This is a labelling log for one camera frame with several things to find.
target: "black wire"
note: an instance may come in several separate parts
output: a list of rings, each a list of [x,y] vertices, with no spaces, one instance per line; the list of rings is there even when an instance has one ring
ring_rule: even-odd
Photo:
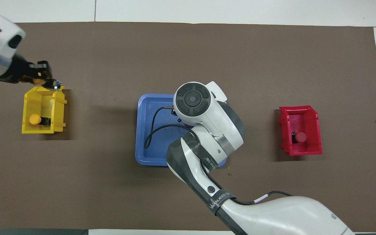
[[[201,162],[201,168],[203,168],[204,173],[205,173],[206,176],[207,176],[207,177],[213,182],[213,184],[215,184],[219,189],[222,189],[222,188],[223,188],[219,183],[217,183],[217,181],[215,181],[215,180],[213,179],[213,177],[210,176],[210,174],[209,174],[209,173],[207,172],[207,170],[206,170],[206,167],[205,167],[204,163],[202,163],[202,162]],[[286,196],[292,196],[291,194],[286,193],[286,192],[282,192],[282,191],[271,191],[271,192],[267,193],[267,195],[269,196],[269,195],[271,195],[271,194],[275,194],[275,193],[283,194],[283,195],[286,195]],[[231,200],[232,200],[233,202],[236,202],[237,204],[240,204],[240,205],[246,205],[246,206],[247,206],[247,205],[253,205],[253,204],[256,204],[254,201],[252,201],[252,202],[241,202],[241,201],[237,200],[236,198],[231,198]]]
[[[160,107],[158,108],[158,110],[156,110],[155,114],[153,115],[153,119],[152,119],[152,126],[150,127],[150,133],[153,132],[153,125],[155,124],[155,118],[156,118],[156,115],[158,114],[159,111],[161,111],[162,109],[164,109],[165,107]],[[150,143],[152,142],[152,137],[146,139],[148,140],[148,144],[146,145],[146,142],[145,142],[145,149],[147,149],[149,146],[150,146]]]
[[[269,195],[274,194],[274,193],[279,193],[279,194],[282,194],[282,195],[285,195],[285,196],[292,196],[291,194],[283,192],[283,191],[270,191],[269,193],[267,193],[267,195],[269,196]]]
[[[172,126],[173,127],[179,127],[179,128],[182,128],[182,129],[185,129],[185,130],[189,131],[194,136],[194,138],[198,141],[198,143],[200,142],[200,139],[198,138],[197,134],[195,134],[195,132],[193,132],[190,128],[188,128],[186,126],[183,126],[183,125],[178,125],[178,124],[167,124],[167,125],[163,125],[163,126],[160,126],[160,127],[156,128],[154,131],[152,131],[148,135],[148,137],[145,140],[145,145],[144,145],[145,149],[147,149],[149,147],[149,145],[147,145],[148,140],[149,139],[152,140],[152,136],[153,136],[153,134],[155,134],[156,131],[158,131],[160,129],[163,129],[163,128],[166,128],[166,127],[172,127]]]

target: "brown table surface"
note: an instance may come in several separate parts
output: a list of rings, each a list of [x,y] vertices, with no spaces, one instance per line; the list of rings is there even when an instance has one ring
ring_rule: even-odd
[[[23,135],[32,86],[0,82],[1,227],[227,230],[166,167],[134,158],[137,100],[216,81],[246,127],[212,176],[238,199],[271,190],[319,200],[376,231],[372,28],[180,23],[23,23],[27,60],[48,60],[67,127]],[[311,105],[323,154],[283,153],[279,106]]]

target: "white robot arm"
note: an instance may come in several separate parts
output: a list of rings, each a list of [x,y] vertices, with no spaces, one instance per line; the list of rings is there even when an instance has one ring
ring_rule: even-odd
[[[209,176],[244,140],[243,123],[226,99],[215,82],[188,82],[178,88],[175,112],[194,126],[197,137],[187,133],[169,145],[166,160],[171,171],[235,234],[354,235],[316,200],[288,196],[259,204],[260,199],[239,202]]]
[[[24,38],[25,32],[20,27],[0,15],[0,81],[28,82],[59,90],[61,82],[52,78],[47,61],[33,64],[15,53]]]

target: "yellow bin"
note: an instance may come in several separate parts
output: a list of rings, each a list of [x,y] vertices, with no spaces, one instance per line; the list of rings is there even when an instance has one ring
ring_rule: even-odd
[[[24,95],[23,134],[53,134],[63,131],[66,126],[63,123],[64,107],[67,101],[61,86],[60,91],[50,91],[44,87],[34,87]],[[30,116],[37,114],[44,118],[50,118],[50,125],[32,125]]]

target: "blue tray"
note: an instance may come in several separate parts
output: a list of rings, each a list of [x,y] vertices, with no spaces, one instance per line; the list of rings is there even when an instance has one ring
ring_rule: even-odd
[[[143,147],[145,139],[150,134],[153,115],[158,108],[173,105],[173,94],[145,94],[139,99],[137,107],[136,128],[136,160],[142,165],[167,165],[166,152],[170,143],[182,137],[186,130],[177,127],[163,128],[153,134],[152,142],[148,149]],[[170,110],[163,109],[158,112],[153,129],[166,124],[179,124],[178,117],[173,116]]]

